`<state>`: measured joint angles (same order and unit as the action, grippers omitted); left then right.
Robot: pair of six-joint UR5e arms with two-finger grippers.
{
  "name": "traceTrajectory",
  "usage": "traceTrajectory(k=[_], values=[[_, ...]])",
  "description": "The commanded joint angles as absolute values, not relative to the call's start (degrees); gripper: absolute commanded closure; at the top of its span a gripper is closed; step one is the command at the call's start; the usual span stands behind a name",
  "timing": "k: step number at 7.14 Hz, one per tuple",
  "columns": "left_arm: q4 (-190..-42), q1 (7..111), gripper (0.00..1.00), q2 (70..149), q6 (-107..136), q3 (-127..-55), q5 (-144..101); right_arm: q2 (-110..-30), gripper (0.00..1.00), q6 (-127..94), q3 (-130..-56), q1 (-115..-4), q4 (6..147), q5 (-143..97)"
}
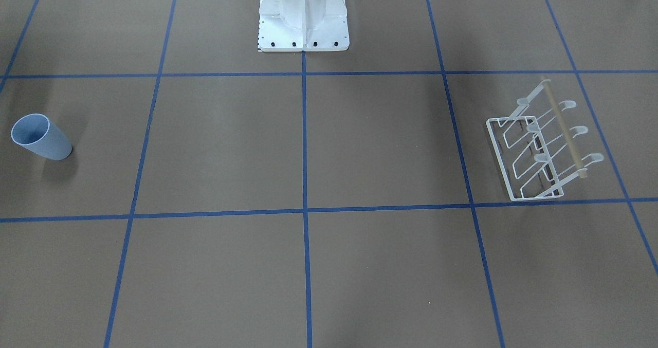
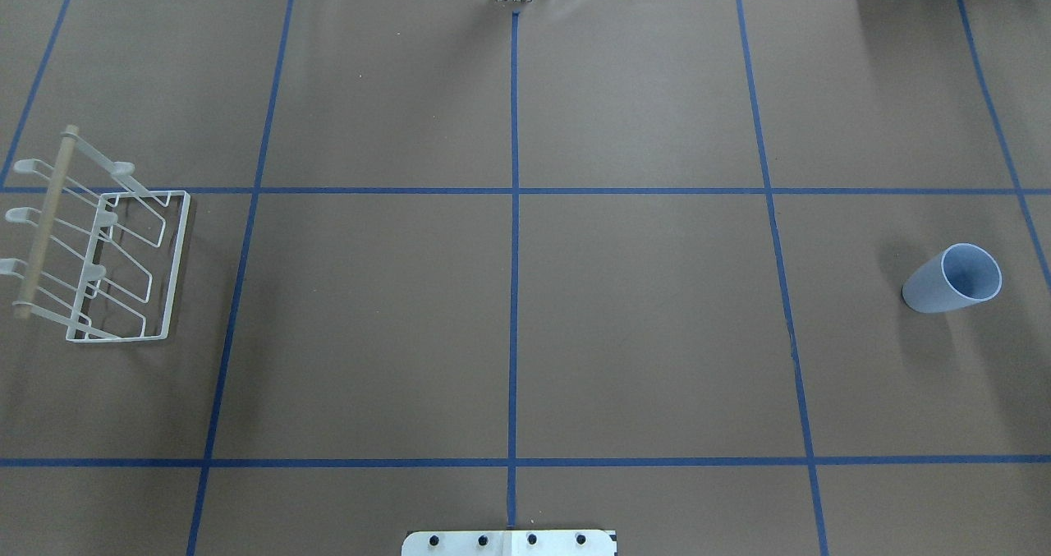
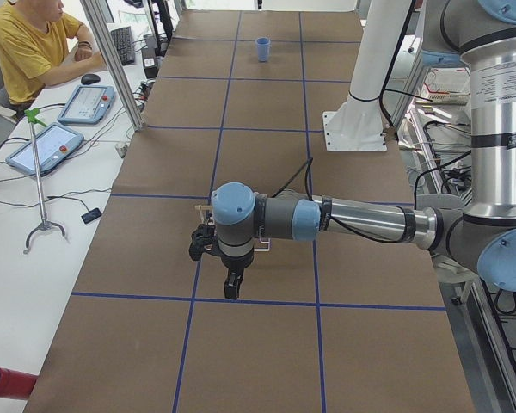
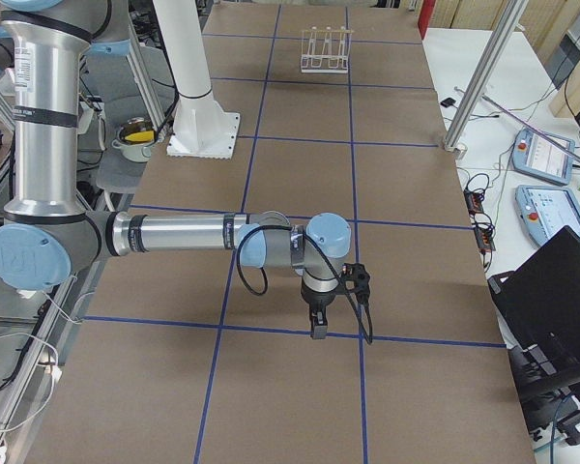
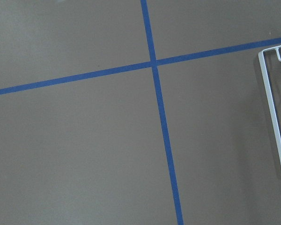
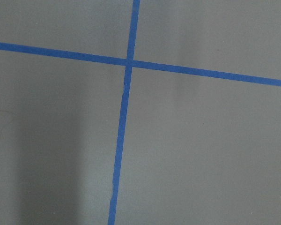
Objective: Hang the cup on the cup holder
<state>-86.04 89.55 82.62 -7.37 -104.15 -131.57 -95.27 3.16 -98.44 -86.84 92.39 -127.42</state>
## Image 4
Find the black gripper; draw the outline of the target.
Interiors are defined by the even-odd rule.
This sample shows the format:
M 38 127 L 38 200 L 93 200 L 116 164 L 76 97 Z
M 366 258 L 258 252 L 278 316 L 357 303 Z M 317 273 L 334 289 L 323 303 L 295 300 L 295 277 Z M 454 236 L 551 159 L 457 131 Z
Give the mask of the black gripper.
M 326 310 L 327 306 L 334 300 L 334 293 L 332 291 L 317 292 L 304 286 L 303 299 L 309 308 L 310 337 L 312 339 L 325 339 L 328 333 Z

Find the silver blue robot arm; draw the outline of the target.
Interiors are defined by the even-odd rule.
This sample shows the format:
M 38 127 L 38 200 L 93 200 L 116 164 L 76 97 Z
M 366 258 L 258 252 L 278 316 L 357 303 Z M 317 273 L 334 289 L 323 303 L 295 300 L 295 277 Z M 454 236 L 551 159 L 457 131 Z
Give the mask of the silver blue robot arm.
M 331 213 L 293 225 L 282 214 L 133 216 L 89 212 L 76 195 L 80 58 L 95 45 L 130 50 L 124 1 L 5 1 L 14 40 L 14 198 L 0 227 L 0 278 L 43 290 L 105 256 L 228 249 L 239 267 L 291 267 L 302 278 L 310 334 L 325 337 L 327 306 L 346 295 L 351 229 Z

